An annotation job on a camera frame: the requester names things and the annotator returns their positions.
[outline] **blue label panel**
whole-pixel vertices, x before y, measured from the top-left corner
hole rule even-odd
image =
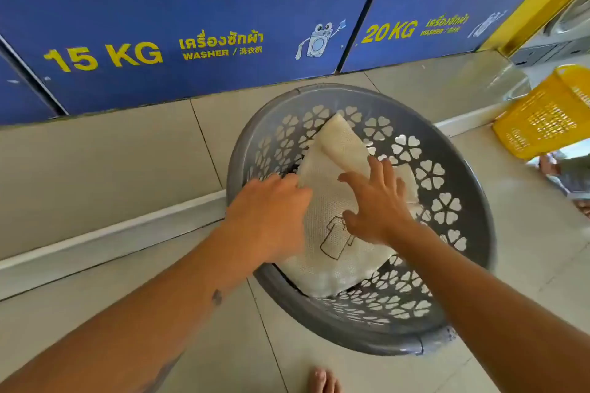
[[[373,0],[342,68],[472,52],[523,0]]]
[[[18,73],[0,58],[0,125],[32,123],[55,116]]]
[[[366,0],[0,0],[0,34],[70,112],[334,73]]]

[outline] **yellow plastic basket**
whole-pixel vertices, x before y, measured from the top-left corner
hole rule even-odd
[[[512,154],[526,160],[590,137],[590,70],[556,68],[498,117],[493,129]]]

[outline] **t-shirt icon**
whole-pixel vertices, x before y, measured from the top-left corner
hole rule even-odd
[[[344,219],[340,216],[332,218],[326,228],[328,229],[328,236],[324,238],[320,249],[333,260],[338,260],[344,248],[352,245],[355,237],[348,233]]]

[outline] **yellow frame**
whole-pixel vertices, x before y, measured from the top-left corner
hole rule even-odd
[[[511,56],[572,0],[525,0],[480,47]]]

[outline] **tattoo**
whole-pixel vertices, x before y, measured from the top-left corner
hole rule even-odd
[[[162,386],[166,380],[166,377],[170,374],[172,368],[174,368],[174,365],[176,365],[181,356],[182,354],[180,354],[180,356],[174,359],[172,362],[164,365],[158,372],[156,379],[154,379],[154,381],[149,385],[145,385],[144,387],[140,388],[137,393],[154,393],[157,391]]]
[[[219,289],[216,289],[215,292],[213,292],[213,297],[211,300],[213,300],[213,304],[215,306],[219,306],[221,304],[221,291]]]

